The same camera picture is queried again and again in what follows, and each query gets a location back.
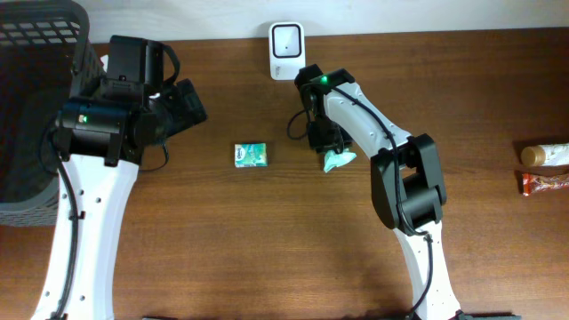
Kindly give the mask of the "green tissue pack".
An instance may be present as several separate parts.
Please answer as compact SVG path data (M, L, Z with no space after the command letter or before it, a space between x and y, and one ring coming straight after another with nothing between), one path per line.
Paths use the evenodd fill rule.
M236 168L266 167L268 165L267 145L265 143L244 143L235 145Z

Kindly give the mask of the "orange chocolate bar wrapper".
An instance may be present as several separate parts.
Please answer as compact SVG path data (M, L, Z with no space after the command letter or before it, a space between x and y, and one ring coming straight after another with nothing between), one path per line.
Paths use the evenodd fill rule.
M568 188L568 174L541 176L531 173L522 174L524 196L531 194Z

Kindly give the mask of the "mint green snack packet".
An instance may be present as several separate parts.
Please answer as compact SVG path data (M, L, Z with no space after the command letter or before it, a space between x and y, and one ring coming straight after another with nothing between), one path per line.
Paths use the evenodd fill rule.
M343 165L349 164L357 157L357 154L349 150L344 150L337 154L333 150L329 150L324 156L324 172L328 173L334 168L342 167Z

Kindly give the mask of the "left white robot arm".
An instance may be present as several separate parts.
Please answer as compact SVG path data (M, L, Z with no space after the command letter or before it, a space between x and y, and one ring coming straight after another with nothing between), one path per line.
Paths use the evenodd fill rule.
M112 319L124 210L144 150L207 118L173 48L112 36L105 69L74 85L49 137L59 207L35 319Z

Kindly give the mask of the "white Pantene tube gold cap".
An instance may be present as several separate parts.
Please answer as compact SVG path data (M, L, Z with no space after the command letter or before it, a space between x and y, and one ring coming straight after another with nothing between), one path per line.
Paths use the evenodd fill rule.
M520 155L521 163L529 167L568 165L568 144L526 147Z

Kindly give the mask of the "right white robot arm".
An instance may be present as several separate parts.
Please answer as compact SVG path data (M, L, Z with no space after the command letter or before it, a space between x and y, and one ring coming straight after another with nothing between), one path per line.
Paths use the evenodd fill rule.
M307 118L306 137L318 154L336 156L357 144L369 158L373 208L397 237L413 288L410 319L454 319L453 293L442 245L447 200L435 141L389 121L344 68L302 68L294 79Z

